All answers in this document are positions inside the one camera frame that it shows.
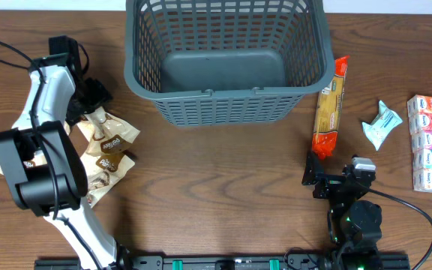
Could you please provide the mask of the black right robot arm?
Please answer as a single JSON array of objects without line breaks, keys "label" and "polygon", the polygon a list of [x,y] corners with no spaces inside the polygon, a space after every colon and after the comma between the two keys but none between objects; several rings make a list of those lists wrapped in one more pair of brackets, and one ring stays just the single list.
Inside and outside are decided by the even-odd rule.
[{"label": "black right robot arm", "polygon": [[313,198],[328,200],[328,232],[336,248],[317,261],[318,269],[381,270],[377,249],[382,238],[382,209],[363,200],[376,178],[376,166],[368,158],[353,156],[340,175],[328,174],[313,151],[306,157],[301,183],[313,185]]}]

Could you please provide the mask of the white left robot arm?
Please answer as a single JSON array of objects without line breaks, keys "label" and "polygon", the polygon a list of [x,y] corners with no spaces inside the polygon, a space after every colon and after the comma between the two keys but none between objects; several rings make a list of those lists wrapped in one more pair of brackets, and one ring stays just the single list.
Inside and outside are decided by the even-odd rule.
[{"label": "white left robot arm", "polygon": [[87,199],[80,156],[64,129],[77,88],[68,52],[36,58],[21,116],[0,132],[0,167],[16,205],[52,224],[70,243],[81,269],[127,269],[131,263],[102,227]]}]

